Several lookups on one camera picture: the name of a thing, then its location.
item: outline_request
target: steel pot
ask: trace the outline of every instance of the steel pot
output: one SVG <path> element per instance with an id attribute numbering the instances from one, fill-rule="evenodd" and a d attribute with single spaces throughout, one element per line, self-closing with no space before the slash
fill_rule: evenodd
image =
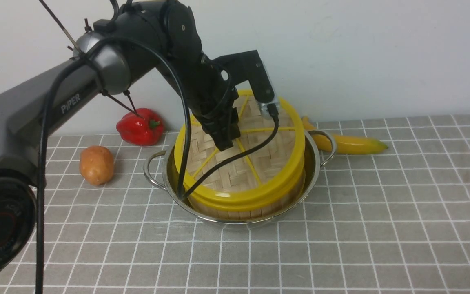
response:
<path id="1" fill-rule="evenodd" d="M 254 218 L 250 220 L 218 219 L 196 211 L 191 207 L 189 201 L 179 199 L 179 197 L 177 197 L 177 179 L 179 177 L 179 174 L 177 168 L 175 167 L 175 162 L 173 160 L 175 144 L 172 145 L 171 148 L 166 151 L 159 151 L 150 156 L 144 163 L 144 175 L 146 179 L 148 179 L 148 181 L 153 184 L 153 186 L 167 191 L 168 194 L 170 194 L 170 196 L 172 197 L 173 201 L 175 201 L 180 207 L 182 207 L 184 210 L 190 212 L 196 218 L 204 222 L 213 223 L 215 225 L 220 225 L 221 227 L 226 227 L 229 229 L 251 229 L 253 227 L 259 227 L 261 225 L 266 225 L 267 223 L 277 221 L 280 217 L 284 216 L 286 212 L 295 208 L 299 203 L 304 201 L 304 199 L 308 197 L 309 192 L 315 185 L 315 182 L 319 177 L 321 167 L 325 166 L 325 164 L 332 160 L 332 158 L 335 156 L 337 144 L 330 134 L 322 130 L 304 131 L 304 134 L 306 138 L 306 150 L 304 151 L 304 169 L 306 171 L 306 184 L 304 185 L 301 195 L 297 199 L 295 199 L 295 201 L 293 201 L 289 206 L 279 210 L 278 212 L 274 212 L 273 214 L 262 216 L 260 218 Z M 317 145 L 315 144 L 313 138 L 311 138 L 310 134 L 321 134 L 323 136 L 326 136 L 330 140 L 332 145 L 332 151 L 329 154 L 328 158 L 326 158 L 325 160 L 321 161 Z M 162 183 L 155 180 L 155 177 L 151 175 L 149 171 L 149 165 L 151 161 L 161 156 L 164 156 L 164 159 L 162 160 Z"/>

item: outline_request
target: black wire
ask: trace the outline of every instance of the black wire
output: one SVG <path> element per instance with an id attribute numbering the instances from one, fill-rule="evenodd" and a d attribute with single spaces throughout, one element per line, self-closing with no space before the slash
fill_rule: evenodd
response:
<path id="1" fill-rule="evenodd" d="M 184 190 L 184 171 L 186 170 L 186 164 L 188 162 L 188 153 L 190 153 L 190 140 L 191 140 L 191 119 L 190 112 L 188 110 L 188 103 L 186 102 L 185 92 L 183 91 L 184 86 L 182 81 L 177 76 L 177 71 L 171 65 L 171 63 L 159 52 L 150 48 L 143 43 L 130 39 L 127 37 L 107 37 L 98 41 L 88 52 L 82 56 L 82 58 L 71 63 L 62 72 L 55 78 L 54 83 L 50 87 L 50 91 L 47 94 L 47 98 L 44 101 L 43 105 L 43 124 L 41 126 L 41 138 L 39 141 L 39 161 L 38 161 L 38 210 L 37 210 L 37 244 L 36 244 L 36 276 L 35 276 L 35 292 L 36 294 L 43 293 L 43 279 L 44 279 L 44 190 L 46 187 L 46 162 L 47 162 L 47 140 L 48 140 L 48 127 L 50 126 L 50 112 L 52 111 L 52 106 L 54 104 L 54 98 L 57 94 L 57 91 L 60 87 L 60 84 L 78 68 L 82 67 L 87 58 L 90 58 L 95 54 L 99 49 L 104 45 L 112 42 L 122 41 L 136 45 L 147 52 L 155 55 L 159 60 L 168 67 L 171 76 L 177 84 L 177 89 L 179 90 L 179 95 L 181 97 L 182 106 L 184 109 L 184 119 L 185 119 L 185 143 L 184 143 L 184 154 L 183 154 L 183 164 L 180 169 L 180 186 L 181 191 Z"/>
<path id="2" fill-rule="evenodd" d="M 86 53 L 88 56 L 91 56 L 92 54 L 95 53 L 96 50 L 99 50 L 103 45 L 106 45 L 107 43 L 111 43 L 114 41 L 122 41 L 126 43 L 130 43 L 136 46 L 139 46 L 140 48 L 151 52 L 153 55 L 155 55 L 159 60 L 164 63 L 164 65 L 168 68 L 170 71 L 170 74 L 172 78 L 175 80 L 175 83 L 177 84 L 177 89 L 179 90 L 179 96 L 181 97 L 181 102 L 182 102 L 182 107 L 184 111 L 184 123 L 185 123 L 185 138 L 184 138 L 184 150 L 183 150 L 183 155 L 182 155 L 182 163 L 181 163 L 181 168 L 179 169 L 179 179 L 177 181 L 177 196 L 180 196 L 183 194 L 184 190 L 184 174 L 186 172 L 186 165 L 188 164 L 188 153 L 190 153 L 190 142 L 191 142 L 191 129 L 192 129 L 192 123 L 190 119 L 190 110 L 188 109 L 188 103 L 186 102 L 188 99 L 185 95 L 184 90 L 184 85 L 182 84 L 181 79 L 177 75 L 177 71 L 173 67 L 173 65 L 159 52 L 155 51 L 154 49 L 150 48 L 149 46 L 136 41 L 134 39 L 130 39 L 127 37 L 107 37 L 105 39 L 102 39 L 98 41 L 88 52 Z"/>
<path id="3" fill-rule="evenodd" d="M 126 110 L 128 110 L 129 112 L 132 112 L 134 115 L 142 118 L 140 115 L 138 115 L 137 113 L 137 110 L 135 110 L 135 107 L 134 107 L 134 110 L 131 110 L 130 108 L 128 108 L 128 106 L 126 106 L 123 102 L 120 102 L 117 98 L 113 97 L 112 95 L 110 95 L 107 91 L 103 91 L 102 92 L 102 95 L 105 96 L 105 97 L 108 97 L 110 99 L 112 99 L 115 103 L 123 106 L 123 108 L 125 108 Z"/>
<path id="4" fill-rule="evenodd" d="M 130 97 L 130 91 L 126 90 L 123 92 L 123 94 L 126 95 L 126 97 L 128 97 L 128 100 L 130 101 L 130 104 L 132 105 L 132 109 L 134 110 L 135 115 L 139 116 L 135 108 L 134 102 L 132 101 L 132 97 Z"/>
<path id="5" fill-rule="evenodd" d="M 237 154 L 236 156 L 232 156 L 231 158 L 228 158 L 227 160 L 224 160 L 220 163 L 218 163 L 217 165 L 215 165 L 212 169 L 210 169 L 209 171 L 207 171 L 204 175 L 202 175 L 202 177 L 200 177 L 198 179 L 197 182 L 195 182 L 193 184 L 193 186 L 191 186 L 191 188 L 185 192 L 183 198 L 186 199 L 188 196 L 191 195 L 191 193 L 198 187 L 202 184 L 202 182 L 204 182 L 205 179 L 207 179 L 207 177 L 209 177 L 210 175 L 212 175 L 214 172 L 216 172 L 218 169 L 220 169 L 222 166 L 225 166 L 226 164 L 230 163 L 230 162 L 233 162 L 237 159 L 241 159 L 245 156 L 248 156 L 250 155 L 251 153 L 253 152 L 256 152 L 258 151 L 259 149 L 263 148 L 265 145 L 268 145 L 269 142 L 271 142 L 273 140 L 273 138 L 275 137 L 275 135 L 277 134 L 278 132 L 278 115 L 273 115 L 272 116 L 273 118 L 273 121 L 275 123 L 275 126 L 273 128 L 273 132 L 269 135 L 269 137 L 264 140 L 262 143 L 260 143 L 259 145 L 256 145 L 255 147 L 251 148 L 251 149 L 248 149 L 242 153 L 239 153 Z"/>
<path id="6" fill-rule="evenodd" d="M 77 69 L 84 65 L 84 59 L 78 59 L 71 63 L 55 78 L 54 83 L 50 87 L 47 98 L 43 105 L 43 123 L 41 125 L 41 138 L 39 141 L 39 162 L 38 162 L 38 192 L 37 192 L 37 236 L 36 236 L 36 264 L 35 264 L 35 293 L 43 293 L 43 276 L 44 276 L 44 189 L 47 181 L 45 179 L 46 162 L 47 162 L 47 140 L 48 127 L 50 126 L 50 112 L 54 104 L 54 98 L 58 92 L 60 84 Z"/>
<path id="7" fill-rule="evenodd" d="M 119 4 L 117 3 L 117 0 L 110 0 L 110 3 L 112 3 L 113 7 L 113 16 L 110 20 L 113 22 L 119 16 Z"/>

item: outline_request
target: banana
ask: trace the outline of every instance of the banana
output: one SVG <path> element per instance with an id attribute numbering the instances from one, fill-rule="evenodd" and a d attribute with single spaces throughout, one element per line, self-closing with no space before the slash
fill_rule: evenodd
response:
<path id="1" fill-rule="evenodd" d="M 308 117 L 302 118 L 302 124 L 306 130 L 315 130 L 316 127 L 309 122 Z M 331 143 L 328 138 L 323 135 L 311 135 L 319 150 L 331 151 Z M 375 154 L 381 153 L 388 148 L 383 142 L 374 138 L 362 138 L 354 136 L 342 136 L 332 134 L 337 142 L 337 153 L 341 154 Z"/>

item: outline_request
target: woven bamboo lid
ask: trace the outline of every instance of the woven bamboo lid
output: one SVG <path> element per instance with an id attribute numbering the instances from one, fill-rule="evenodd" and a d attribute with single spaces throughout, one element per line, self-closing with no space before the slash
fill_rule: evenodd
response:
<path id="1" fill-rule="evenodd" d="M 221 167 L 199 186 L 192 197 L 209 207 L 227 210 L 250 210 L 280 198 L 280 190 L 295 184 L 304 167 L 304 129 L 294 108 L 280 99 L 279 130 L 265 147 L 249 156 Z M 219 162 L 255 147 L 266 140 L 273 130 L 273 120 L 261 116 L 251 91 L 239 91 L 234 103 L 239 114 L 241 137 L 234 147 L 220 152 L 192 119 L 191 145 L 184 185 L 189 188 L 205 172 Z M 184 129 L 175 144 L 175 164 L 180 168 Z"/>

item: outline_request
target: pot handle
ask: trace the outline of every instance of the pot handle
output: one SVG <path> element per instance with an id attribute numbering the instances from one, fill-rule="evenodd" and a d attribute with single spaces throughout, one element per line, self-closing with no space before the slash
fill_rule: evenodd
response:
<path id="1" fill-rule="evenodd" d="M 333 136 L 331 134 L 329 134 L 328 132 L 326 131 L 322 131 L 322 130 L 309 130 L 308 131 L 308 134 L 317 134 L 317 135 L 323 135 L 324 137 L 328 138 L 330 140 L 330 143 L 331 143 L 331 153 L 330 155 L 328 156 L 328 158 L 326 158 L 321 164 L 320 164 L 320 167 L 323 167 L 325 166 L 330 160 L 332 160 L 332 158 L 335 156 L 335 153 L 336 153 L 336 150 L 337 150 L 337 143 L 336 143 L 336 140 L 335 138 L 333 138 Z"/>
<path id="2" fill-rule="evenodd" d="M 150 174 L 150 171 L 149 171 L 149 166 L 150 166 L 150 162 L 152 160 L 154 160 L 155 158 L 158 158 L 158 157 L 161 157 L 161 156 L 164 156 L 166 154 L 166 151 L 159 151 L 159 152 L 155 152 L 153 153 L 150 158 L 148 158 L 145 162 L 144 162 L 144 176 L 146 177 L 146 179 L 153 185 L 153 186 L 156 186 L 157 188 L 161 189 L 161 190 L 164 190 L 164 191 L 168 191 L 166 189 L 166 186 L 164 184 L 161 184 L 159 182 L 157 182 L 155 180 L 155 177 L 153 177 L 151 174 Z"/>

